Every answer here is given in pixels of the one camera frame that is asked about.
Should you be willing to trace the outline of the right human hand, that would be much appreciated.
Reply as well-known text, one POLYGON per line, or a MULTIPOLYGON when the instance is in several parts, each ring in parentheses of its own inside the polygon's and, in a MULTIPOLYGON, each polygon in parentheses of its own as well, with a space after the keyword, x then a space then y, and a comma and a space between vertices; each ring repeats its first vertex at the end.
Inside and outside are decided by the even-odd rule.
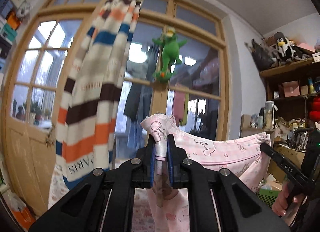
MULTIPOLYGON (((289 197, 289 186, 288 181, 284 182, 282 184, 282 190, 278 194, 278 197, 276 198, 275 202, 272 205, 272 211, 277 214, 278 216, 285 216, 286 215, 286 209, 288 208, 287 198, 289 197)), ((305 195, 300 194, 293 198, 292 202, 295 204, 300 204, 304 200, 305 195)))

